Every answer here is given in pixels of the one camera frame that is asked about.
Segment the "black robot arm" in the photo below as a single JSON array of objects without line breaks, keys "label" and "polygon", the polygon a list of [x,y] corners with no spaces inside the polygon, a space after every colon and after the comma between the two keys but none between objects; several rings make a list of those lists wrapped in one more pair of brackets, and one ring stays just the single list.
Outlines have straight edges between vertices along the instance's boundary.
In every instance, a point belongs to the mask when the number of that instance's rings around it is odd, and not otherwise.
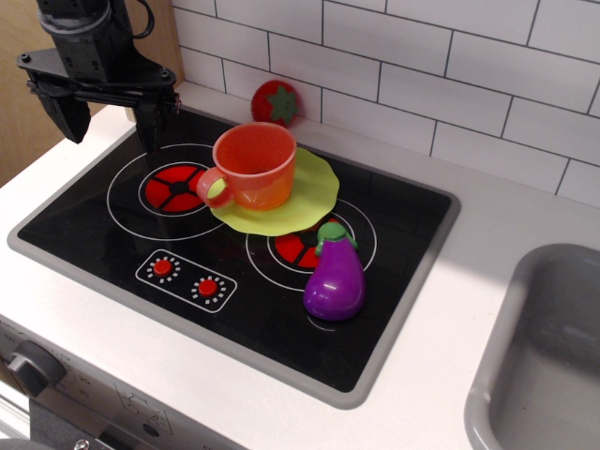
[{"label": "black robot arm", "polygon": [[37,19],[53,47],[24,52],[16,64],[28,87],[64,136],[81,143],[92,103],[130,108],[142,148],[158,150],[165,120],[178,112],[175,73],[143,56],[135,40],[155,26],[146,12],[144,30],[133,32],[122,1],[40,1]]}]

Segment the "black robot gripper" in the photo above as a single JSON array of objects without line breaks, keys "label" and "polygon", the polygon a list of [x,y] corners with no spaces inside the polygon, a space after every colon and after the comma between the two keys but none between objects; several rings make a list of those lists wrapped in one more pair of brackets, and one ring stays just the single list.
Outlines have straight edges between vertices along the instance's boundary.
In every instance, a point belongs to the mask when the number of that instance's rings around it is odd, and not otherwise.
[{"label": "black robot gripper", "polygon": [[179,106],[174,72],[143,56],[134,42],[147,38],[155,15],[136,33],[124,7],[40,7],[37,19],[52,38],[50,49],[24,52],[17,66],[29,76],[49,117],[74,143],[89,128],[86,102],[134,108],[136,129],[147,153],[159,149],[172,108]]}]

